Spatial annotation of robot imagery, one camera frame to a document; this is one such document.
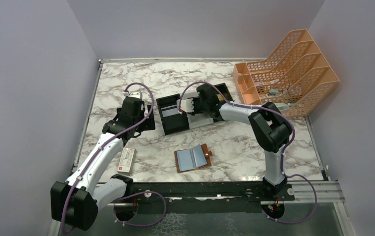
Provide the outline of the black and white card tray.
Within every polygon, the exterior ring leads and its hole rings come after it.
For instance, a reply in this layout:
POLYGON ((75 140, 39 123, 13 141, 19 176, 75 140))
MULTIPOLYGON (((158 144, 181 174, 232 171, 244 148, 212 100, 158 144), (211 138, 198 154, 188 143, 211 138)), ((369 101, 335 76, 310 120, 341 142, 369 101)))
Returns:
POLYGON ((206 113, 199 93, 188 91, 183 96, 173 94, 156 99, 160 120, 165 135, 220 122, 206 113))

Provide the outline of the brown leather card holder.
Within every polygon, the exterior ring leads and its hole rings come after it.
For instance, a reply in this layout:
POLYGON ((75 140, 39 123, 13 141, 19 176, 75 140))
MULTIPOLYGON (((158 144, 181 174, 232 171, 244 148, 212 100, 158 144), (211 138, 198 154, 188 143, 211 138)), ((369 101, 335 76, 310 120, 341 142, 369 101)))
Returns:
POLYGON ((192 148, 176 150, 174 152, 175 164, 178 173, 189 172, 211 166, 212 151, 207 144, 197 145, 192 148))

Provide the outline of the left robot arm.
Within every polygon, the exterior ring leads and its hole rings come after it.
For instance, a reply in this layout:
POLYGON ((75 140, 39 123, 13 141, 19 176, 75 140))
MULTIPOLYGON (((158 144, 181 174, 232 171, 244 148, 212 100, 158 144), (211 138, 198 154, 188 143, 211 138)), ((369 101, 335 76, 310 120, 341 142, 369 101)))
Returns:
POLYGON ((126 97, 117 108, 117 115, 104 124, 99 140, 83 164, 67 180, 52 185, 51 216, 60 222, 64 234, 75 228, 88 230, 99 210, 112 200, 127 202, 133 197, 129 178, 115 176, 102 187, 97 187, 97 183, 130 139, 155 129, 153 106, 146 105, 139 97, 126 97))

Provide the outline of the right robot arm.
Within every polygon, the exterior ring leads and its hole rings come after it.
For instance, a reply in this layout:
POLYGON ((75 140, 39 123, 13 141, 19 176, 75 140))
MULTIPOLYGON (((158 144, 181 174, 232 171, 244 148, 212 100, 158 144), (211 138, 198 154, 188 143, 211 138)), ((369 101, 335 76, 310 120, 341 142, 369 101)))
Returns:
POLYGON ((204 82, 196 91, 199 95, 199 112, 217 121, 237 121, 251 126, 265 155, 262 193, 269 200, 279 197, 287 184, 282 151, 293 134, 290 121, 273 102, 256 106, 236 104, 228 101, 215 86, 204 82))

